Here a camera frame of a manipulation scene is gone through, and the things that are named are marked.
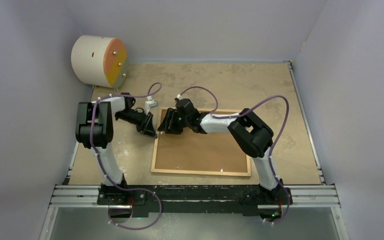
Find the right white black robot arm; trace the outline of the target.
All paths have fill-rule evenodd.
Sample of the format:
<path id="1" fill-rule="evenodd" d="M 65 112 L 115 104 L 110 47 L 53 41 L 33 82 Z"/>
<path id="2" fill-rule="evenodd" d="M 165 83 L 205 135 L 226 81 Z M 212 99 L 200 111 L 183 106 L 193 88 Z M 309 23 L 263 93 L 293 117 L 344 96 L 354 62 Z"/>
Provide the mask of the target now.
<path id="1" fill-rule="evenodd" d="M 262 188 L 262 200 L 272 204 L 280 198 L 279 179 L 269 160 L 274 132 L 251 109 L 245 108 L 232 114 L 214 114 L 211 111 L 199 111 L 188 98 L 177 97 L 175 107 L 167 109 L 157 130 L 180 135 L 184 128 L 189 128 L 196 134 L 231 134 L 240 149 L 254 161 Z"/>

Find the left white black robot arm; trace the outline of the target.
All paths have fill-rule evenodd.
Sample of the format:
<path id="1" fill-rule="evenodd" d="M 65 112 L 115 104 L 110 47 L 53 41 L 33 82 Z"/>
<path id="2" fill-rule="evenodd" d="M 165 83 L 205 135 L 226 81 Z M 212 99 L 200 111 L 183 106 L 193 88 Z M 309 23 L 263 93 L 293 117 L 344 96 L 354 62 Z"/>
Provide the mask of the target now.
<path id="1" fill-rule="evenodd" d="M 134 192 L 144 196 L 148 190 L 130 188 L 115 158 L 112 140 L 114 120 L 135 125 L 139 134 L 157 138 L 153 126 L 154 115 L 147 108 L 134 107 L 136 99 L 128 93 L 100 97 L 93 102 L 80 102 L 77 106 L 75 138 L 89 149 L 97 161 L 102 181 L 99 187 L 103 197 L 109 196 L 118 205 L 126 203 Z"/>

